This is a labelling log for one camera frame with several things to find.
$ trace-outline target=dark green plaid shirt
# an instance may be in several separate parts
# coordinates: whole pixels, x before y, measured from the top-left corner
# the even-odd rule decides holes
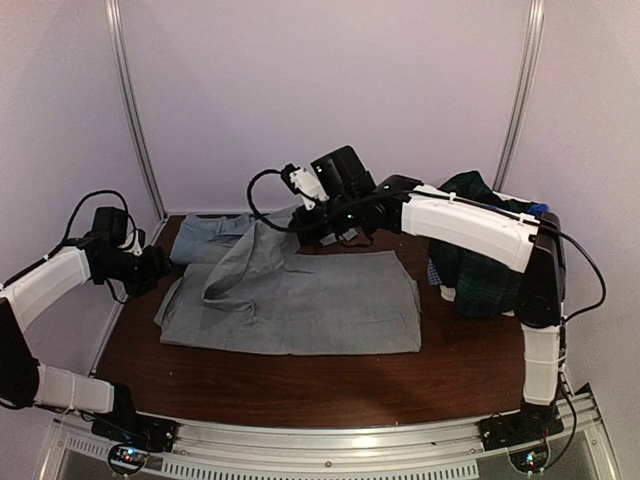
[[[440,190],[515,213],[525,213],[535,205],[502,200],[476,171],[456,175]],[[493,317],[513,310],[521,273],[484,255],[438,240],[429,242],[429,258],[442,283],[456,289],[455,311],[458,315]]]

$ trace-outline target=ventilation grille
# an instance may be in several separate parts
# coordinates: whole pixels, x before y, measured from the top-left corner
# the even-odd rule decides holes
[[[69,440],[67,441],[67,448],[100,460],[107,458],[107,453],[109,453],[109,449],[101,443],[93,442],[84,437],[76,437],[74,435],[69,437]]]
[[[478,466],[475,460],[460,462],[445,467],[421,469],[415,473],[399,475],[246,475],[231,471],[222,471],[206,465],[194,465],[187,462],[177,462],[164,459],[162,473],[171,478],[184,480],[475,480],[479,478]]]

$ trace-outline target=white wall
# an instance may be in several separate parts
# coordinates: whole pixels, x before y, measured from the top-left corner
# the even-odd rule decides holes
[[[506,191],[548,202],[606,276],[604,308],[569,326],[569,368],[590,381],[623,470],[640,448],[640,4],[547,2],[526,120]],[[567,247],[567,311],[598,298]]]
[[[122,18],[168,211],[246,210],[264,168],[352,144],[377,181],[492,181],[525,0],[140,0]],[[291,204],[266,180],[257,202]]]
[[[124,116],[101,0],[13,0],[0,15],[0,281],[61,238],[85,193],[120,190],[156,227]],[[90,227],[87,204],[74,234]],[[70,292],[27,332],[44,363],[87,373],[113,301]],[[51,416],[0,409],[0,479],[32,478]]]

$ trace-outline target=vertical metal post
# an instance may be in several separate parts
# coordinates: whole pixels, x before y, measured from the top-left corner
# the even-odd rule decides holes
[[[527,25],[527,34],[522,53],[522,65],[520,66],[520,78],[513,101],[513,110],[511,111],[507,136],[502,147],[498,171],[493,182],[494,191],[499,192],[504,188],[518,142],[520,129],[524,121],[527,99],[531,91],[531,85],[533,84],[533,76],[536,70],[536,64],[538,63],[538,53],[540,52],[540,42],[544,24],[544,3],[545,0],[531,0],[529,23]]]
[[[122,21],[120,19],[120,1],[105,0],[105,6],[107,8],[107,23],[109,25],[111,42],[113,43],[116,69],[120,80],[120,89],[122,91],[122,99],[124,101],[129,129],[131,130],[131,138],[133,139],[133,144],[136,149],[136,156],[138,157],[138,163],[142,171],[142,178],[144,179],[147,192],[151,198],[154,214],[157,220],[163,220],[167,213],[162,203],[162,197],[160,196],[158,183],[153,173],[147,143],[140,123],[140,114],[138,113],[131,73],[129,72]]]

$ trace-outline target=table surface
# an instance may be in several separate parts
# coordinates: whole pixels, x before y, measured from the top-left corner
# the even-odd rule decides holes
[[[158,244],[170,251],[182,217]],[[517,409],[524,344],[514,318],[466,319],[426,280],[427,239],[378,232],[369,249],[394,250],[418,282],[422,351],[365,356],[268,356],[163,345],[153,318],[183,270],[123,309],[97,378],[127,384],[156,415],[262,427],[364,427],[451,420]]]

